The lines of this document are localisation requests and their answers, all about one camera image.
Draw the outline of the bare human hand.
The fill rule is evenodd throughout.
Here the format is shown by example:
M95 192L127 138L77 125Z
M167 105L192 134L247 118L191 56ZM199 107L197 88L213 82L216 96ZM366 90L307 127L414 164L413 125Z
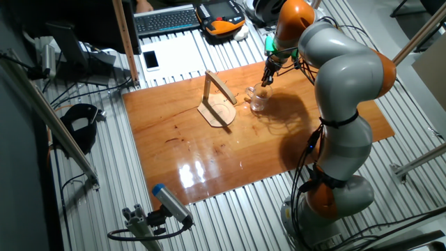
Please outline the bare human hand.
M136 13L154 11L153 6L147 0L136 0Z

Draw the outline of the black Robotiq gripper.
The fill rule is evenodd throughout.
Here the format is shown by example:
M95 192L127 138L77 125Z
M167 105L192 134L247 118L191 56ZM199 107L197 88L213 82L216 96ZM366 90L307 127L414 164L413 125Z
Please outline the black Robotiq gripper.
M274 79L273 79L274 74L279 69L280 69L280 63L277 63L276 61L272 60L271 58L267 59L264 74L261 79L262 80L261 86L271 85L274 81Z

